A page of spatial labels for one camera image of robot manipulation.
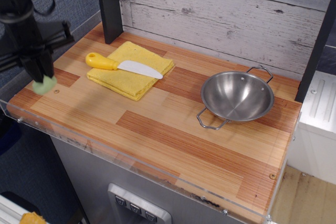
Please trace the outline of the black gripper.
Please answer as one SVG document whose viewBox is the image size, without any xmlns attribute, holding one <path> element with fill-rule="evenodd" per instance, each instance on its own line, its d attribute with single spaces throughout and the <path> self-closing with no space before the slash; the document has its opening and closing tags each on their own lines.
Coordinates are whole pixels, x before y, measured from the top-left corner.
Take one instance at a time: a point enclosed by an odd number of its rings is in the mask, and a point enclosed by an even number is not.
<svg viewBox="0 0 336 224">
<path fill-rule="evenodd" d="M 1 37 L 1 71 L 21 66 L 35 82 L 43 82 L 44 75 L 54 76 L 54 50 L 74 41 L 70 24 L 65 20 L 38 22 L 30 16 L 5 24 Z"/>
</svg>

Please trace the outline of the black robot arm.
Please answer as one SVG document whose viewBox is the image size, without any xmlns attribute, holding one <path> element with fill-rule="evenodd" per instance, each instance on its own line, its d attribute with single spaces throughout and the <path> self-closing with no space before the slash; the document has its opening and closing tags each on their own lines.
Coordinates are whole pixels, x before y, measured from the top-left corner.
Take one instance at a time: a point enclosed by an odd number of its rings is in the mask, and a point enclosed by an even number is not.
<svg viewBox="0 0 336 224">
<path fill-rule="evenodd" d="M 1 0 L 1 70 L 24 67 L 37 83 L 54 77 L 52 54 L 74 41 L 67 21 L 38 22 L 34 14 L 47 16 L 55 9 L 55 0 L 45 12 L 32 0 Z"/>
</svg>

